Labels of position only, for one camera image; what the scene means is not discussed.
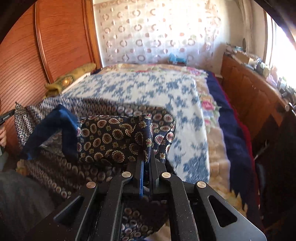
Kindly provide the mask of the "grey left sleeve forearm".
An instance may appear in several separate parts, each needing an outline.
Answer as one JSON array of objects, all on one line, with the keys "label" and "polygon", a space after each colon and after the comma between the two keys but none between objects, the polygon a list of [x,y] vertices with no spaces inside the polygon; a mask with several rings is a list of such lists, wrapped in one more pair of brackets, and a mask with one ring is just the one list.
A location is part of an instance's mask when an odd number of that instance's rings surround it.
[{"label": "grey left sleeve forearm", "polygon": [[54,210],[48,192],[14,170],[1,172],[1,240],[23,240]]}]

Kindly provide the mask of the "person's left hand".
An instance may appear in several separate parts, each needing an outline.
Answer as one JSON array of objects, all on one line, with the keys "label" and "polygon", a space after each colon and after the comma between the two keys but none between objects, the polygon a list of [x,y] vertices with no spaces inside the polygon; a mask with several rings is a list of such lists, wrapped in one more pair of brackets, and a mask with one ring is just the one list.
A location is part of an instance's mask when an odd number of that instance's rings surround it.
[{"label": "person's left hand", "polygon": [[1,126],[1,128],[0,128],[0,145],[1,145],[1,147],[6,146],[6,128],[5,128],[5,126]]}]

